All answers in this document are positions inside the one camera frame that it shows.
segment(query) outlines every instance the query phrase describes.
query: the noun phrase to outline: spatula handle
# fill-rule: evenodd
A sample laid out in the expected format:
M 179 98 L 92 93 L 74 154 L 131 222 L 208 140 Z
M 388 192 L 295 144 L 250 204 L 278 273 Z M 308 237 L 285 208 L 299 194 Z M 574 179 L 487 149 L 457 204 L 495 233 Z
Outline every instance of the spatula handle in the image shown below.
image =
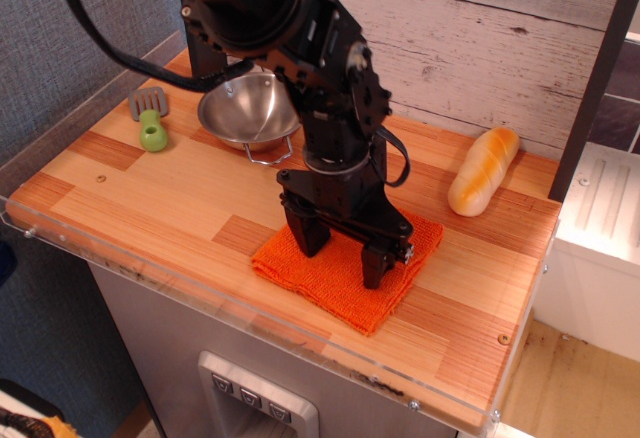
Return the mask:
M 161 151 L 167 146 L 169 136 L 160 124 L 160 113 L 156 110 L 145 110 L 140 113 L 140 144 L 147 151 Z

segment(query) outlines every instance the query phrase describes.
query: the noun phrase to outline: wooden floor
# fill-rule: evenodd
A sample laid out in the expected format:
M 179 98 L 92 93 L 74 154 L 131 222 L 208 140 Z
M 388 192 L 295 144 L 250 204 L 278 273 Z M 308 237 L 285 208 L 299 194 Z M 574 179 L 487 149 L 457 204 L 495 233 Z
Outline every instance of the wooden floor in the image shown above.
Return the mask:
M 638 438 L 640 363 L 534 321 L 502 421 L 535 438 Z

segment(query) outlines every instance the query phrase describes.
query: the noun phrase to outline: toy spatula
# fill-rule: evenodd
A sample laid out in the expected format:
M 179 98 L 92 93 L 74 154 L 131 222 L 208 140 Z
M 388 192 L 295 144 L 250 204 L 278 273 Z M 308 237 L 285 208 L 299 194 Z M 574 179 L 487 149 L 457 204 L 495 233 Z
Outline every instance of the toy spatula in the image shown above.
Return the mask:
M 134 90 L 129 93 L 129 108 L 135 121 L 142 123 L 140 144 L 147 151 L 160 151 L 167 146 L 167 131 L 160 117 L 167 114 L 167 99 L 159 86 Z

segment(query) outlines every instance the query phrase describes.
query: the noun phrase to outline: button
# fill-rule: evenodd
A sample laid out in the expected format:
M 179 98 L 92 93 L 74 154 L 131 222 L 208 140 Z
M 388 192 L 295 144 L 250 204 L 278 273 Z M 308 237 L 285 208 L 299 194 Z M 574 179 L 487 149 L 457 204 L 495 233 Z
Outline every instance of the button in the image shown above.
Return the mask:
M 233 395 L 233 383 L 213 373 L 211 373 L 211 377 L 213 378 L 213 384 L 216 385 L 218 390 L 228 395 Z
M 262 408 L 262 400 L 260 399 L 260 396 L 256 395 L 253 391 L 240 388 L 240 396 L 242 396 L 242 401 L 247 405 L 253 406 L 254 408 Z
M 276 420 L 280 420 L 283 423 L 291 423 L 291 413 L 288 410 L 278 406 L 274 403 L 269 403 L 269 411 L 271 412 L 271 416 L 273 416 Z

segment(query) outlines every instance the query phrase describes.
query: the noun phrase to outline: bowl handle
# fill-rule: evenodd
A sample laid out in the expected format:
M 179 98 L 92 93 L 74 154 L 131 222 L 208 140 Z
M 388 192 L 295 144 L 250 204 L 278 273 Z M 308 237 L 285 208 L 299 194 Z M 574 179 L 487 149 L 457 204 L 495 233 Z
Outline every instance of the bowl handle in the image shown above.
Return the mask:
M 256 160 L 255 158 L 253 158 L 253 156 L 251 156 L 251 150 L 249 149 L 249 145 L 247 143 L 243 143 L 244 151 L 247 152 L 247 156 L 249 157 L 249 160 L 251 161 L 251 163 L 258 163 L 260 165 L 267 165 L 267 166 L 277 165 L 282 160 L 289 158 L 293 154 L 293 147 L 291 146 L 291 139 L 289 138 L 289 135 L 285 136 L 284 139 L 287 140 L 287 146 L 289 147 L 289 151 L 275 161 Z

